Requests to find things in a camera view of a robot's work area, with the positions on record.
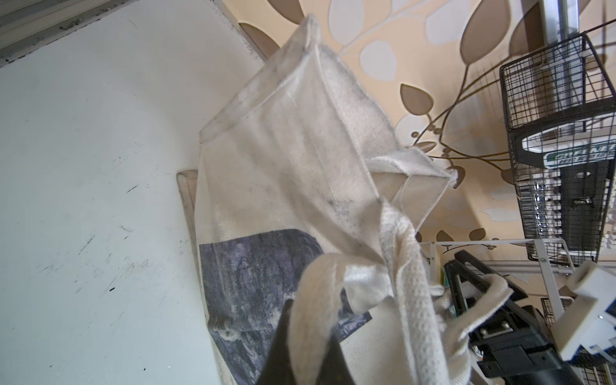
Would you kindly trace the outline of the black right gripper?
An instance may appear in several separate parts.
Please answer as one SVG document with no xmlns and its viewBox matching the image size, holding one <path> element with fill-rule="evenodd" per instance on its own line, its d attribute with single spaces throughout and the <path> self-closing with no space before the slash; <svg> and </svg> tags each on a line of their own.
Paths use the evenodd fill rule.
<svg viewBox="0 0 616 385">
<path fill-rule="evenodd" d="M 489 318 L 470 334 L 481 353 L 479 369 L 506 384 L 581 384 L 558 353 L 545 320 L 517 301 L 527 294 L 471 253 L 462 250 L 444 265 L 455 315 Z"/>
</svg>

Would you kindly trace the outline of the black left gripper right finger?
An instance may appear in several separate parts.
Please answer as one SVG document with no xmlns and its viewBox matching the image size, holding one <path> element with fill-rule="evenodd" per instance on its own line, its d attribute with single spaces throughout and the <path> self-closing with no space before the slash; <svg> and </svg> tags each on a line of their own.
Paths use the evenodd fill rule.
<svg viewBox="0 0 616 385">
<path fill-rule="evenodd" d="M 336 335 L 328 342 L 317 385 L 355 385 Z"/>
</svg>

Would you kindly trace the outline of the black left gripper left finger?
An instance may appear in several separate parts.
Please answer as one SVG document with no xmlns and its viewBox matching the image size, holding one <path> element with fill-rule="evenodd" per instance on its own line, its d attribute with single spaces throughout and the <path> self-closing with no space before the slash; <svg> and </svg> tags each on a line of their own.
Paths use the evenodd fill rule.
<svg viewBox="0 0 616 385">
<path fill-rule="evenodd" d="M 278 322 L 268 358 L 261 371 L 256 385 L 292 385 L 295 377 L 290 364 L 290 353 L 287 343 L 290 322 L 290 311 L 294 304 L 292 299 L 285 302 Z"/>
</svg>

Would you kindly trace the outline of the cream Monet print tote bag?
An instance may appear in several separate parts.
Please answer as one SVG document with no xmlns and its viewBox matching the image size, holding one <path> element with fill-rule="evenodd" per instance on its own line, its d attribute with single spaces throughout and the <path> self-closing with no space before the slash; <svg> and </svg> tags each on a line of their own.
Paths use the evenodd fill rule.
<svg viewBox="0 0 616 385">
<path fill-rule="evenodd" d="M 256 384 L 289 299 L 297 384 L 332 335 L 356 383 L 467 384 L 469 335 L 426 274 L 417 233 L 455 182 L 403 147 L 307 16 L 202 128 L 194 225 L 225 384 Z"/>
</svg>

